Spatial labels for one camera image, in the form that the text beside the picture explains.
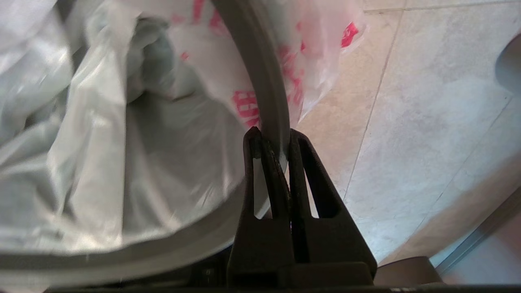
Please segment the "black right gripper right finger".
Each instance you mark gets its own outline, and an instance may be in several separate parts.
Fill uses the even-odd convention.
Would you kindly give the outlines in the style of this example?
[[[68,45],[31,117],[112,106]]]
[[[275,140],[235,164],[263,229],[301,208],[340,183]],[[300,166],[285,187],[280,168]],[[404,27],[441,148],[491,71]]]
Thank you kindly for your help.
[[[307,136],[289,144],[293,285],[372,285],[376,260]]]

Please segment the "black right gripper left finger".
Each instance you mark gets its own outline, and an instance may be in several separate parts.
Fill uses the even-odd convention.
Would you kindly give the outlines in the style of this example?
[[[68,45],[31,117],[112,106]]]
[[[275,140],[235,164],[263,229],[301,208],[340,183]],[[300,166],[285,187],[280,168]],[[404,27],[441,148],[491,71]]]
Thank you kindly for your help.
[[[229,287],[298,287],[298,239],[302,235],[299,196],[302,166],[286,181],[278,157],[257,127],[243,140],[245,192],[227,278]],[[255,215],[254,160],[262,165],[273,219]]]

